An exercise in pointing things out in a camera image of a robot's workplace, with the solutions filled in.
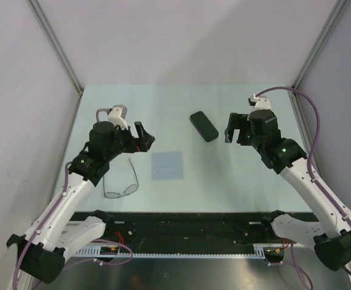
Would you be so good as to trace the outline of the black glasses case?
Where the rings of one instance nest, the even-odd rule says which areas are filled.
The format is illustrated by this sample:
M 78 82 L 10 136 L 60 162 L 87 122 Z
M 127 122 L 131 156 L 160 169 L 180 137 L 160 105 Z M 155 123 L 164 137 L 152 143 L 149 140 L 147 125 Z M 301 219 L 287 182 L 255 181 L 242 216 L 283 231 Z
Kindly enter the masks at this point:
M 219 132 L 202 111 L 191 114 L 190 121 L 205 142 L 211 142 L 218 138 Z

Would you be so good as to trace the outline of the light blue cleaning cloth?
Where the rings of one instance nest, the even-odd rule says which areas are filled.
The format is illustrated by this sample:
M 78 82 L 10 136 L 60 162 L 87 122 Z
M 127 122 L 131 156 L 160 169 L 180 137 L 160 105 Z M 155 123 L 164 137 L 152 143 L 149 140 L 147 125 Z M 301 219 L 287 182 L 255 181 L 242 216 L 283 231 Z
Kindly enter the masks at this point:
M 180 180 L 184 178 L 182 152 L 157 152 L 151 156 L 152 181 Z

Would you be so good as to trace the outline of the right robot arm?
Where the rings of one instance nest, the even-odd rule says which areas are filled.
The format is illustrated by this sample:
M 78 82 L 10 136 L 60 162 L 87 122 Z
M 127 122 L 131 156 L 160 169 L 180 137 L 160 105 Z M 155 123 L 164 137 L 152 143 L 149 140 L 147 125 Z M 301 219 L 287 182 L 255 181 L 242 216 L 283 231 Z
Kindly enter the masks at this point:
M 351 262 L 351 211 L 337 199 L 331 203 L 322 192 L 334 193 L 318 173 L 307 168 L 307 155 L 292 139 L 283 138 L 277 117 L 269 109 L 250 114 L 232 113 L 225 130 L 225 142 L 231 143 L 239 131 L 237 143 L 251 146 L 261 160 L 289 183 L 317 218 L 304 222 L 276 210 L 263 218 L 261 237 L 275 242 L 285 237 L 313 250 L 324 266 L 337 271 Z

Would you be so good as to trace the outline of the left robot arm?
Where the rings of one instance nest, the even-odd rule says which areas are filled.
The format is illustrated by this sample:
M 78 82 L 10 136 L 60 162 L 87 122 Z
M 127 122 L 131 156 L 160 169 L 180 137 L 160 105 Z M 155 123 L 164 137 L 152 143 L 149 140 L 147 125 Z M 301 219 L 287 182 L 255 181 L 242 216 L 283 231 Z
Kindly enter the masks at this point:
M 66 163 L 64 185 L 58 194 L 23 235 L 11 235 L 7 246 L 16 245 L 18 250 L 13 289 L 18 286 L 20 271 L 49 284 L 78 250 L 96 239 L 107 242 L 115 236 L 115 226 L 102 211 L 87 217 L 73 230 L 64 229 L 78 205 L 109 170 L 112 160 L 122 153 L 147 152 L 151 148 L 155 137 L 146 132 L 141 122 L 134 125 L 137 137 L 130 127 L 122 128 L 116 121 L 95 123 L 84 148 Z

